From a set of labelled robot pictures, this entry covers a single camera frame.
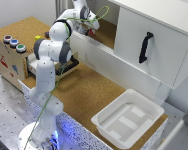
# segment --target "white cabinet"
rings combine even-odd
[[[139,63],[148,32],[147,60]],[[121,7],[114,54],[173,87],[187,52],[188,35]]]

